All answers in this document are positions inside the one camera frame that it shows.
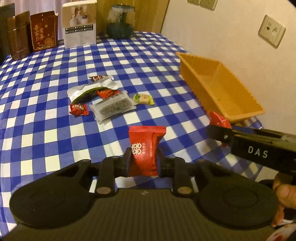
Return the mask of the person's right hand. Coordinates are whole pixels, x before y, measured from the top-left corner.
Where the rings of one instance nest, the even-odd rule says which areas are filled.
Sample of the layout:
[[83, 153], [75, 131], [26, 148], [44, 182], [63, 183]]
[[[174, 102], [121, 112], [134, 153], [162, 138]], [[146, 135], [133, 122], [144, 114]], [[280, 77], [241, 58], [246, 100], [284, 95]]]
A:
[[273, 191], [276, 194], [279, 205], [277, 213], [273, 219], [272, 227], [279, 226], [284, 219], [284, 209], [295, 209], [295, 185], [292, 185], [292, 176], [277, 173], [273, 182]]

